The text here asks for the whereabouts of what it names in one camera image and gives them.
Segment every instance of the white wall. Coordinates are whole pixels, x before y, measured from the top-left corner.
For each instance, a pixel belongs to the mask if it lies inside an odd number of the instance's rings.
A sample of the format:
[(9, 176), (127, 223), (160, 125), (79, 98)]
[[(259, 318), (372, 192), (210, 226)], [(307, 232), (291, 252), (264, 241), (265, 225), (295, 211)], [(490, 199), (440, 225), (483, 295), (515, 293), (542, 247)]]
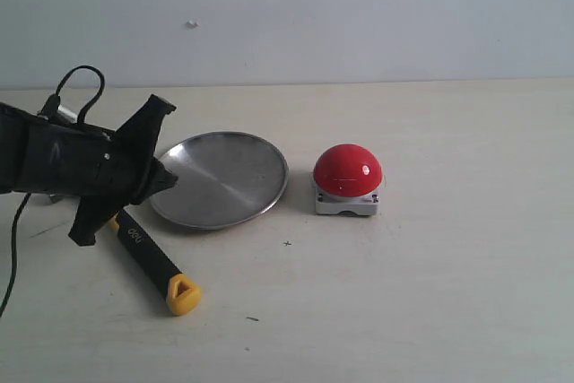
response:
[(81, 63), (122, 86), (574, 75), (574, 0), (0, 0), (0, 14), (2, 88), (53, 87)]

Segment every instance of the screwdriver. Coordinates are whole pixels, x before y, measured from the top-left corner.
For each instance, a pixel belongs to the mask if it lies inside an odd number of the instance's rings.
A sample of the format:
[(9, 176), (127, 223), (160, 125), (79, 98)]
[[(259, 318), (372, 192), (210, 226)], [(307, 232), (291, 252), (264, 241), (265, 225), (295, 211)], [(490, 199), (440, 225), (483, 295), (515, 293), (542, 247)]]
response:
[(132, 216), (120, 210), (109, 225), (165, 299), (171, 313), (183, 316), (196, 307), (201, 300), (201, 288), (171, 262)]

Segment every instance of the black wire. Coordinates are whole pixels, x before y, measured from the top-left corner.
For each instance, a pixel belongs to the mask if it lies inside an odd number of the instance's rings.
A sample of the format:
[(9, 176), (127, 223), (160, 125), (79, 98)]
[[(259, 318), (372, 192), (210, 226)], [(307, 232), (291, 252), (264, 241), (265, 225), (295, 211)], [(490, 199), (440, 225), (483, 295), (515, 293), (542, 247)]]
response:
[(16, 270), (18, 269), (18, 254), (16, 253), (16, 233), (18, 231), (18, 220), (22, 215), (24, 206), (26, 206), (26, 204), (28, 203), (30, 196), (31, 193), (27, 193), (26, 196), (22, 199), (22, 202), (20, 203), (20, 206), (16, 210), (16, 214), (14, 215), (14, 220), (12, 222), (12, 242), (10, 243), (11, 254), (12, 254), (12, 270), (10, 272), (10, 281), (8, 282), (8, 287), (6, 288), (6, 293), (4, 294), (2, 305), (0, 305), (0, 318), (4, 314), (6, 305), (8, 305), (8, 300), (10, 299), (10, 294), (12, 293), (14, 282), (16, 281)]
[(78, 127), (82, 127), (84, 125), (85, 119), (86, 119), (86, 114), (88, 114), (88, 111), (90, 110), (91, 107), (93, 107), (94, 103), (96, 103), (98, 101), (101, 94), (104, 92), (104, 87), (106, 86), (106, 78), (104, 78), (104, 74), (99, 69), (96, 69), (95, 67), (90, 66), (90, 65), (80, 65), (80, 66), (77, 66), (74, 69), (72, 69), (66, 75), (64, 75), (64, 78), (62, 78), (62, 81), (60, 81), (60, 84), (57, 85), (55, 95), (58, 98), (60, 97), (60, 91), (65, 86), (65, 83), (67, 83), (67, 81), (74, 74), (74, 72), (76, 72), (80, 69), (87, 69), (89, 71), (94, 72), (98, 76), (98, 78), (100, 78), (100, 87), (98, 89), (98, 92), (94, 95), (94, 97), (91, 98), (90, 101), (88, 101), (88, 103), (86, 103), (82, 109), (80, 109), (80, 112), (78, 113), (78, 120), (76, 121), (76, 124), (78, 125)]

